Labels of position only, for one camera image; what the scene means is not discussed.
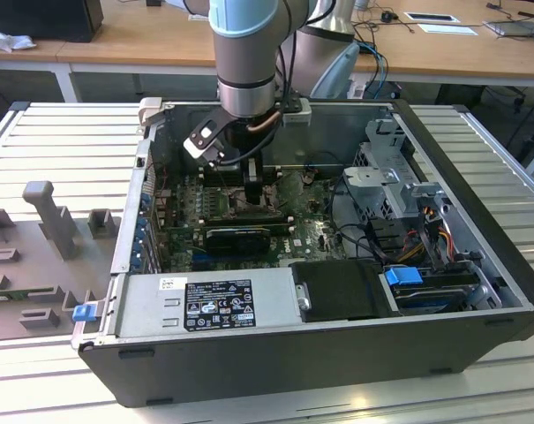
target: table leg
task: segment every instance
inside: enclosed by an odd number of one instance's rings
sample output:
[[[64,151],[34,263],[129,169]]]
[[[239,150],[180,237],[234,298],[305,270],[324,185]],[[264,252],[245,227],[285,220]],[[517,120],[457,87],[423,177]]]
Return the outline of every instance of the table leg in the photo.
[[[133,77],[133,86],[135,87],[135,94],[142,95],[143,94],[143,83],[141,82],[141,76],[138,73],[134,73],[132,77]]]
[[[82,102],[79,88],[70,67],[60,67],[54,70],[53,73],[58,81],[58,86],[61,89],[64,101],[67,103]]]

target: white paper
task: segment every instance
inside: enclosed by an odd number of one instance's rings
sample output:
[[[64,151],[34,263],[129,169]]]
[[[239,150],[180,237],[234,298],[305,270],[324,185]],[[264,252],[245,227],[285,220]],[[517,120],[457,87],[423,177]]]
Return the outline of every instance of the white paper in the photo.
[[[159,290],[183,290],[187,284],[188,278],[185,276],[161,278],[159,281]]]
[[[0,50],[11,53],[12,50],[31,49],[36,47],[27,35],[8,35],[0,33]]]
[[[459,34],[459,35],[478,35],[468,26],[452,26],[452,25],[433,25],[433,24],[417,24],[426,33],[430,34]]]

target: black plastic cover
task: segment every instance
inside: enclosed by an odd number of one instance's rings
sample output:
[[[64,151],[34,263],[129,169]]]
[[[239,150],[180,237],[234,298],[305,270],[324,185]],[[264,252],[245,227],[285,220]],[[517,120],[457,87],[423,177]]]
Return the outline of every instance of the black plastic cover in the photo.
[[[295,262],[294,284],[303,285],[311,308],[304,322],[366,320],[391,316],[377,269],[360,260]]]

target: metal bracket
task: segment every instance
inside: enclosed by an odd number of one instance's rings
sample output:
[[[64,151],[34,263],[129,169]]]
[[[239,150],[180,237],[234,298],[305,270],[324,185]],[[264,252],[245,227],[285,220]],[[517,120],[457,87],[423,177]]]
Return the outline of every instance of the metal bracket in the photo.
[[[437,194],[443,194],[444,191],[439,183],[420,183],[420,184],[406,184],[402,187],[400,195],[406,205],[404,212],[417,212],[417,199],[433,198]]]
[[[347,183],[355,187],[382,187],[395,184],[400,179],[390,168],[373,168],[372,166],[359,166],[346,168],[344,171]]]
[[[284,126],[289,124],[307,124],[308,126],[312,122],[312,108],[308,99],[299,98],[300,108],[299,110],[284,110],[282,116],[282,123]]]
[[[159,122],[165,110],[174,109],[174,104],[169,102],[162,102],[161,97],[145,97],[139,103],[139,124],[141,126],[150,126]]]

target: gray floor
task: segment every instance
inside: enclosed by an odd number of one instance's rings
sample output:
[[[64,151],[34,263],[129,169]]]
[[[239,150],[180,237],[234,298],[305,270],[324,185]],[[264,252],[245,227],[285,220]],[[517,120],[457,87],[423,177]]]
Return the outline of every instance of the gray floor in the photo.
[[[145,90],[136,95],[133,79],[128,74],[79,73],[77,81],[84,102],[137,102],[149,95],[168,97],[174,100],[214,99],[215,77],[142,75]],[[390,92],[387,86],[381,97]],[[433,104],[439,85],[402,83],[402,98],[413,104]],[[505,143],[529,107],[534,103],[534,88],[525,91],[522,111],[514,113],[512,93],[504,87],[494,87],[494,92],[485,92],[481,103],[472,113],[501,142]],[[48,72],[0,71],[0,92],[8,102],[61,102],[63,100],[55,77]],[[0,118],[7,109],[0,97]],[[516,154],[525,139],[534,132],[534,113],[527,125],[518,133],[510,151]]]

